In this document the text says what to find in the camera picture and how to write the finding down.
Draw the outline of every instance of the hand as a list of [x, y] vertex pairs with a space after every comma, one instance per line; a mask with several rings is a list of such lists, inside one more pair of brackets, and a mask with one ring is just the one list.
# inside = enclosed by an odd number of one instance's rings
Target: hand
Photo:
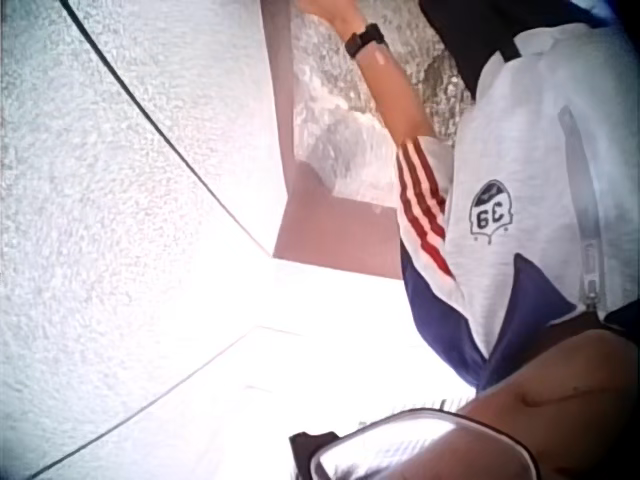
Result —
[[298, 8], [327, 22], [343, 41], [367, 26], [358, 0], [298, 0]]

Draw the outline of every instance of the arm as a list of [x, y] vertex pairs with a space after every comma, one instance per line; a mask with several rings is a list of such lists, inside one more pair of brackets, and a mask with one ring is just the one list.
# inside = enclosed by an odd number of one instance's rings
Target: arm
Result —
[[[327, 21], [343, 42], [367, 25], [356, 0], [300, 0], [299, 4], [303, 11]], [[389, 49], [371, 43], [356, 62], [396, 145], [419, 136], [435, 137], [420, 98]]]

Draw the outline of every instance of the glasses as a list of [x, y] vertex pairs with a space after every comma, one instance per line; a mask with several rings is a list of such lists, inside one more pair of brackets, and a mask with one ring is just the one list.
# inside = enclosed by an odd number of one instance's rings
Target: glasses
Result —
[[[519, 441], [459, 414], [421, 408], [374, 422], [343, 438], [290, 438], [301, 480], [540, 480]], [[398, 473], [402, 466], [403, 476]]]

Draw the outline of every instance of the red stripe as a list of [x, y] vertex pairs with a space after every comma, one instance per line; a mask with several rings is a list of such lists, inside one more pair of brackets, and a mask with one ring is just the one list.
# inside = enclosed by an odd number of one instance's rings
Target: red stripe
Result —
[[402, 167], [402, 162], [400, 161], [399, 156], [396, 156], [396, 162], [398, 164], [398, 177], [400, 180], [400, 201], [402, 203], [402, 209], [404, 210], [404, 214], [407, 217], [407, 221], [413, 231], [418, 236], [420, 240], [420, 247], [422, 251], [429, 255], [436, 266], [449, 277], [453, 277], [451, 270], [449, 269], [449, 265], [447, 264], [444, 257], [440, 254], [440, 250], [438, 250], [429, 240], [427, 239], [427, 231], [420, 223], [418, 217], [416, 217], [411, 209], [411, 202], [409, 201], [409, 197], [407, 195], [407, 183], [404, 181], [404, 170]]
[[418, 139], [413, 139], [413, 148], [415, 148], [416, 153], [418, 154], [418, 159], [420, 160], [420, 164], [422, 165], [422, 170], [424, 170], [424, 174], [427, 177], [427, 182], [429, 183], [429, 194], [431, 198], [433, 198], [440, 209], [440, 212], [444, 214], [444, 205], [445, 201], [442, 195], [440, 195], [440, 189], [438, 188], [438, 182], [436, 181], [436, 177], [433, 174], [433, 170], [431, 169], [431, 164], [429, 160], [427, 160], [427, 156], [422, 150], [422, 145]]
[[422, 214], [429, 221], [429, 228], [431, 229], [431, 231], [444, 240], [444, 228], [442, 228], [442, 226], [438, 223], [438, 219], [427, 203], [427, 198], [424, 196], [424, 191], [422, 190], [422, 185], [420, 184], [420, 177], [418, 177], [418, 170], [411, 160], [411, 157], [409, 156], [409, 149], [406, 144], [402, 145], [402, 155], [404, 156], [405, 163], [407, 164], [407, 169], [409, 170], [409, 177], [411, 178], [413, 193], [416, 196], [418, 207], [420, 208]]

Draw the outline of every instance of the wrist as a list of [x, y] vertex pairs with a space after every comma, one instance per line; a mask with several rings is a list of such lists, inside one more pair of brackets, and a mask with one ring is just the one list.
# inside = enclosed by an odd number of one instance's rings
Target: wrist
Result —
[[344, 12], [332, 23], [333, 29], [343, 42], [354, 33], [362, 33], [367, 27], [367, 19], [357, 8]]

